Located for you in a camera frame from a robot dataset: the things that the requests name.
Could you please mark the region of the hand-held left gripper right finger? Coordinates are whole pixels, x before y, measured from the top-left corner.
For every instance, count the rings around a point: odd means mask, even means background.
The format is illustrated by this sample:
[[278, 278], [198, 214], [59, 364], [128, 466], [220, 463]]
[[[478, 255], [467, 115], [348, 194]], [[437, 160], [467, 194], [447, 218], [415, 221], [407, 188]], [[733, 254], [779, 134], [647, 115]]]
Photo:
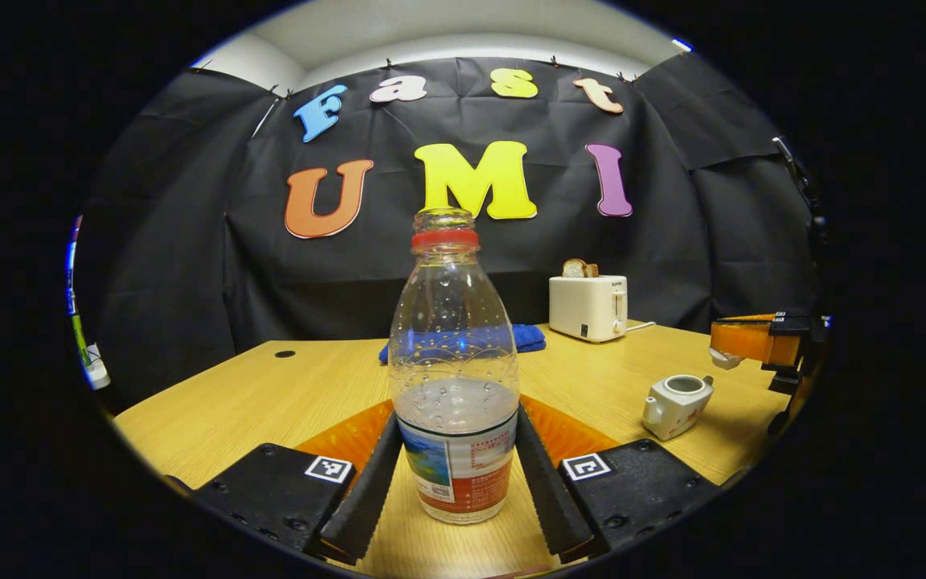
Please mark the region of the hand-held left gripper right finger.
[[650, 437], [617, 442], [530, 396], [519, 399], [515, 448], [562, 563], [631, 549], [722, 491]]

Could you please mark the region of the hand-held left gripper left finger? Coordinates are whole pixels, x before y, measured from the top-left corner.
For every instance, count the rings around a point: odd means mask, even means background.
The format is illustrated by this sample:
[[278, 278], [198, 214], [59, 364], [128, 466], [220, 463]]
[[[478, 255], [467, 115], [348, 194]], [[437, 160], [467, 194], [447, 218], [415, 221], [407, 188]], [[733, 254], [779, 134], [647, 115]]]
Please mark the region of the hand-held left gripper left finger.
[[392, 400], [293, 448], [262, 443], [193, 488], [168, 483], [250, 534], [306, 556], [355, 565], [370, 547], [399, 458]]

